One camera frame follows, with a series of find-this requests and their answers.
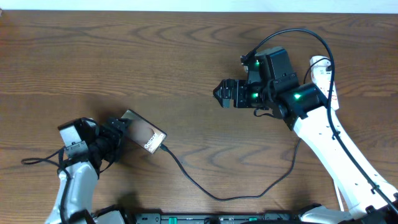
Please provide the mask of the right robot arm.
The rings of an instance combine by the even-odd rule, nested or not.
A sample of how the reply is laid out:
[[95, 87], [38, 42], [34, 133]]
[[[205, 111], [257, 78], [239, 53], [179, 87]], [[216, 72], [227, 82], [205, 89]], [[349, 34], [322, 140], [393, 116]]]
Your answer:
[[224, 108], [271, 110], [317, 155], [336, 182], [347, 211], [313, 205], [296, 215], [300, 223], [397, 223], [397, 213], [377, 193], [397, 205], [397, 189], [366, 160], [341, 126], [336, 114], [327, 116], [326, 96], [314, 83], [300, 85], [289, 55], [273, 47], [243, 62], [245, 80], [225, 79], [213, 95]]

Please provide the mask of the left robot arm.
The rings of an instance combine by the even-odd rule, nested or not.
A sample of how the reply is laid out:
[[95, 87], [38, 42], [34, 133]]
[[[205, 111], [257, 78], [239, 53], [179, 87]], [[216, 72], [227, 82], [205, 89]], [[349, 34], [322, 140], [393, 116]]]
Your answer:
[[122, 211], [113, 206], [93, 214], [93, 194], [102, 173], [120, 158], [122, 140], [132, 121], [108, 118], [99, 125], [78, 118], [58, 127], [64, 146], [58, 153], [60, 188], [46, 223], [126, 223]]

